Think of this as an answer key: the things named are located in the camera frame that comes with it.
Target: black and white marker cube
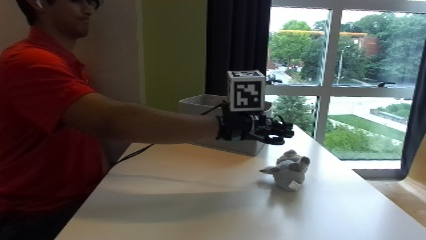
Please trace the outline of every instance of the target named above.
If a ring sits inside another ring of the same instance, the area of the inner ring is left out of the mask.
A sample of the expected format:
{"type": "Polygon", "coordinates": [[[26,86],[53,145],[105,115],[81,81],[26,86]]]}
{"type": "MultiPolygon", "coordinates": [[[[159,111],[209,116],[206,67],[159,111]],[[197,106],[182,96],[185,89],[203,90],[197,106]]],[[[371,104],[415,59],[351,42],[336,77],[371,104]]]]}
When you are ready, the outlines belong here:
{"type": "Polygon", "coordinates": [[[263,111],[265,76],[257,71],[227,72],[227,97],[231,112],[263,111]]]}

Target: glasses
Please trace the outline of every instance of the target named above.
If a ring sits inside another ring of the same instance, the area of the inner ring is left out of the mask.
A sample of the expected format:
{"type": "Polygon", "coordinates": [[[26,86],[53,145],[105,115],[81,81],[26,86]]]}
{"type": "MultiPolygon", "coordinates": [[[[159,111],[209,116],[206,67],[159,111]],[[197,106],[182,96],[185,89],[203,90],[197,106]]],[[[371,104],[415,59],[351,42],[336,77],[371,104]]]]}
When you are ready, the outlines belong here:
{"type": "Polygon", "coordinates": [[[74,3],[78,3],[81,6],[89,6],[97,9],[101,5],[100,0],[70,0],[74,3]]]}

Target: white table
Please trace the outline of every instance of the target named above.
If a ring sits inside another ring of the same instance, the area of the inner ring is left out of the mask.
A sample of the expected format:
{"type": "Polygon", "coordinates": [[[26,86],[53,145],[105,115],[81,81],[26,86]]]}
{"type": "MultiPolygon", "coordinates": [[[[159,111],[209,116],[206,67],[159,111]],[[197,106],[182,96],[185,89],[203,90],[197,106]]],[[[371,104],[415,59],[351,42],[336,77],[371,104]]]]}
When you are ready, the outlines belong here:
{"type": "Polygon", "coordinates": [[[426,229],[295,128],[257,157],[153,146],[110,171],[57,239],[424,240],[426,229]],[[258,172],[289,149],[311,158],[297,192],[258,172]]]}

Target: man's arm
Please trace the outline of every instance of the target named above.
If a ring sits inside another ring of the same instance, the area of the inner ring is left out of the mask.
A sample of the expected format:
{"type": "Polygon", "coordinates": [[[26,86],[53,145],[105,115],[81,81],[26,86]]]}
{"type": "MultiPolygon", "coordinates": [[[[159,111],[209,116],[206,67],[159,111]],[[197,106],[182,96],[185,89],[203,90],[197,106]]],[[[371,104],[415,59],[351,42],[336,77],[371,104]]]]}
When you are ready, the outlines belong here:
{"type": "Polygon", "coordinates": [[[214,139],[214,116],[173,113],[114,101],[97,93],[84,95],[68,107],[62,122],[100,138],[141,143],[183,143],[214,139]]]}

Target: plush toy ear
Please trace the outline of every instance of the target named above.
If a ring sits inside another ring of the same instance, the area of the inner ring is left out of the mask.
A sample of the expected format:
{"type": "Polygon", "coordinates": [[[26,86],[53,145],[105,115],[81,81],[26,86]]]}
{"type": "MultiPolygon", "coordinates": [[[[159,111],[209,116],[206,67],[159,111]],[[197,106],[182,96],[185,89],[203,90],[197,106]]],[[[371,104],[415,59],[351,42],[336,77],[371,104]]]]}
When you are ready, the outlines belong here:
{"type": "Polygon", "coordinates": [[[262,170],[259,170],[259,172],[265,173],[265,174],[273,174],[273,173],[275,173],[278,171],[279,171],[279,168],[271,167],[271,166],[265,167],[262,170]]]}
{"type": "Polygon", "coordinates": [[[302,167],[301,167],[301,164],[294,162],[294,163],[290,163],[289,165],[289,169],[294,172],[301,172],[302,171],[302,167]]]}
{"type": "Polygon", "coordinates": [[[293,150],[293,149],[290,149],[289,151],[286,151],[285,153],[283,153],[283,155],[293,155],[293,154],[297,154],[297,152],[293,150]]]}
{"type": "Polygon", "coordinates": [[[309,164],[310,164],[310,159],[309,159],[309,157],[305,157],[305,156],[303,156],[303,157],[301,158],[301,162],[309,165],[309,164]]]}

